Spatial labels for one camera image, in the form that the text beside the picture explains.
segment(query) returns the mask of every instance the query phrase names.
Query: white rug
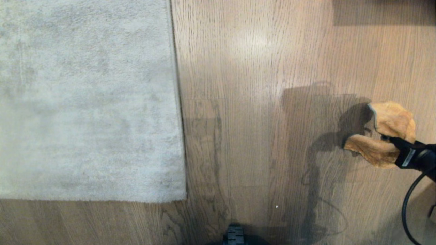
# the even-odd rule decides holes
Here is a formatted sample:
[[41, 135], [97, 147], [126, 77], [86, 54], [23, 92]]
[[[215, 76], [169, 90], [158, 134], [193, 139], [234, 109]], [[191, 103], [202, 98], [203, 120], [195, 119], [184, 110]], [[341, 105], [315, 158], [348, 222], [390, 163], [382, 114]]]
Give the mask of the white rug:
[[169, 0], [0, 6], [0, 198], [184, 199]]

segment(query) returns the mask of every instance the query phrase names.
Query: black cable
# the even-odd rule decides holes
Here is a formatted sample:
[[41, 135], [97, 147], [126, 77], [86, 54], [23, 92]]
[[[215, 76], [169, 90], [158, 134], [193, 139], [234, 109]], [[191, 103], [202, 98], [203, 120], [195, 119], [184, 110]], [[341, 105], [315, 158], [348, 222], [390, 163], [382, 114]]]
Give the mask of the black cable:
[[432, 170], [434, 170], [435, 167], [432, 167], [431, 169], [427, 170], [426, 172], [422, 173], [418, 178], [416, 178], [415, 182], [410, 186], [409, 191], [407, 192], [406, 196], [404, 197], [403, 202], [403, 208], [401, 211], [401, 218], [403, 221], [403, 228], [404, 232], [406, 232], [407, 237], [413, 242], [415, 245], [422, 245], [421, 243], [417, 242], [415, 238], [410, 234], [409, 228], [407, 227], [407, 221], [406, 221], [406, 209], [407, 209], [407, 203], [409, 202], [410, 195], [412, 194], [412, 191], [415, 189], [415, 187], [418, 185], [418, 183]]

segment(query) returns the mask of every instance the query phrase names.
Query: tan cloth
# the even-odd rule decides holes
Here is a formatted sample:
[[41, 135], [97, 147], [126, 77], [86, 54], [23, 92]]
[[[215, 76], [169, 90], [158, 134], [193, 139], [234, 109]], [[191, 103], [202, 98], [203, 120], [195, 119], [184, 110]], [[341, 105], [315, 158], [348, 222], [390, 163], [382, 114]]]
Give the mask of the tan cloth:
[[[415, 142], [413, 114], [395, 102], [370, 103], [375, 116], [375, 130], [382, 135]], [[379, 168], [394, 168], [399, 150], [394, 144], [353, 135], [345, 142], [344, 149], [359, 152], [369, 163]]]

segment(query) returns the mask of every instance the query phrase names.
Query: wooden floor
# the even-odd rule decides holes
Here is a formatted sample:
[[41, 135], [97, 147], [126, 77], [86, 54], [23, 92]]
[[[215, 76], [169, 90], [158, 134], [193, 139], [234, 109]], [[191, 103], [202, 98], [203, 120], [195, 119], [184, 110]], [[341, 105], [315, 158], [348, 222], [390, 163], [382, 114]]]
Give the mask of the wooden floor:
[[[205, 245], [230, 222], [271, 244], [411, 244], [418, 172], [343, 151], [393, 100], [436, 142], [433, 0], [174, 0], [188, 200], [0, 201], [0, 244]], [[412, 233], [435, 236], [420, 184]]]

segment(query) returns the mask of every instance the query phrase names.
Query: black wire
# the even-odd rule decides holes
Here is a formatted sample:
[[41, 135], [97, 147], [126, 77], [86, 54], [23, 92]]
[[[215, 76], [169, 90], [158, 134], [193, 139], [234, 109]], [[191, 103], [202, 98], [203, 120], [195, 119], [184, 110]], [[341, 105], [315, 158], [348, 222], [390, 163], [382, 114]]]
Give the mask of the black wire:
[[426, 172], [422, 173], [418, 178], [416, 178], [415, 182], [410, 186], [409, 191], [407, 192], [406, 196], [404, 197], [403, 202], [403, 208], [401, 210], [401, 218], [403, 221], [403, 228], [404, 232], [406, 232], [407, 237], [413, 242], [415, 245], [422, 245], [421, 243], [417, 242], [415, 238], [410, 234], [409, 228], [407, 227], [407, 221], [406, 221], [406, 209], [407, 209], [407, 203], [409, 202], [410, 195], [412, 194], [412, 191], [415, 189], [415, 187], [418, 185], [418, 183], [428, 174], [430, 171], [434, 170], [435, 167], [432, 167], [431, 169], [427, 170]]

